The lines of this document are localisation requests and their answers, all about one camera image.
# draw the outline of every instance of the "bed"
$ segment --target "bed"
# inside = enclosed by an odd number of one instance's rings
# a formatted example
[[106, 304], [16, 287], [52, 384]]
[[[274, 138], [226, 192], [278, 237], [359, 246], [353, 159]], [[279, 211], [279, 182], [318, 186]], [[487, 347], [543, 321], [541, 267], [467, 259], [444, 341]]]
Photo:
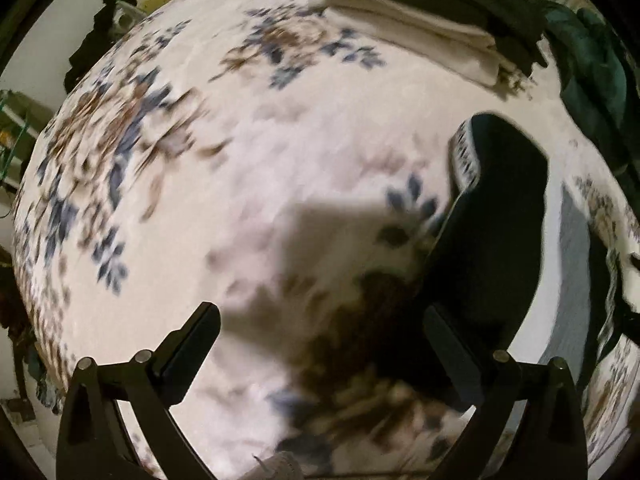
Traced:
[[[322, 356], [381, 301], [411, 296], [416, 249], [452, 200], [450, 140], [476, 112], [508, 118], [546, 155], [640, 302], [626, 259], [640, 226], [565, 111], [545, 40], [548, 68], [500, 95], [307, 2], [157, 10], [69, 95], [14, 206], [18, 286], [63, 390], [83, 356], [128, 360], [201, 301], [220, 307], [222, 334], [172, 414], [222, 480], [275, 450], [321, 476], [424, 472], [460, 434], [464, 416], [371, 366], [323, 381]], [[624, 443], [638, 362], [621, 336], [590, 378], [593, 467]]]

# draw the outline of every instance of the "beige cloth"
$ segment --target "beige cloth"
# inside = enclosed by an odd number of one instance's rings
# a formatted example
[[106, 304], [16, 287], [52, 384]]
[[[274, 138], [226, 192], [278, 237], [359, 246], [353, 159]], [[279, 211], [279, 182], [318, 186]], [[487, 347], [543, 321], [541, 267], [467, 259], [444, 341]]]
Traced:
[[497, 83], [500, 69], [516, 70], [495, 49], [494, 37], [475, 25], [452, 22], [392, 0], [309, 0], [309, 7], [326, 9], [325, 16], [337, 27], [427, 56], [484, 86]]

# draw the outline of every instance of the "floral bedsheet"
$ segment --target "floral bedsheet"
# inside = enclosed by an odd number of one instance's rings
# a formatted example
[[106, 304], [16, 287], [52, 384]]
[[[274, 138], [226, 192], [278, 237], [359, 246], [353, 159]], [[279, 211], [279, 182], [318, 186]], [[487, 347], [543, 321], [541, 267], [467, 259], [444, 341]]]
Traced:
[[[222, 480], [276, 450], [308, 473], [428, 472], [459, 414], [371, 367], [345, 364], [337, 388], [326, 359], [412, 293], [458, 125], [507, 116], [613, 225], [616, 250], [638, 251], [640, 228], [564, 110], [548, 51], [549, 68], [499, 96], [306, 1], [174, 0], [114, 46], [37, 142], [15, 202], [18, 283], [64, 387], [82, 356], [128, 360], [217, 304], [223, 332], [172, 413]], [[638, 357], [623, 337], [591, 381], [591, 462]]]

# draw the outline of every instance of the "wall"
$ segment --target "wall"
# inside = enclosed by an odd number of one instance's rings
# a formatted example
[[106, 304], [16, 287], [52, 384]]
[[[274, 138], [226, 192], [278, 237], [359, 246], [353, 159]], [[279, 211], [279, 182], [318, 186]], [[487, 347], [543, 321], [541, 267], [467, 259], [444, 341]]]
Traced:
[[22, 91], [51, 110], [66, 94], [68, 58], [94, 26], [102, 0], [55, 0], [27, 33], [6, 69], [0, 88]]

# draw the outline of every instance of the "metal screw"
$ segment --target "metal screw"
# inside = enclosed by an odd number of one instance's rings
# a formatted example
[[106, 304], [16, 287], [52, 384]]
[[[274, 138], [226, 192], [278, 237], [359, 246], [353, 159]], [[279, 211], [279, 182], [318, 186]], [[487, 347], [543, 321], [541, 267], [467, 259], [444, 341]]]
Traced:
[[94, 363], [94, 360], [91, 359], [90, 357], [83, 357], [78, 361], [78, 368], [80, 368], [81, 370], [86, 370], [93, 363]]
[[151, 359], [151, 350], [141, 350], [136, 355], [134, 355], [133, 358], [138, 363], [146, 363], [147, 361], [149, 361], [149, 359]]
[[568, 366], [566, 361], [561, 357], [554, 357], [553, 359], [551, 359], [551, 362], [553, 363], [553, 366], [558, 368], [558, 370], [564, 370]]
[[499, 363], [508, 363], [510, 358], [511, 356], [509, 355], [509, 353], [504, 350], [496, 350], [494, 352], [494, 360], [498, 361]]

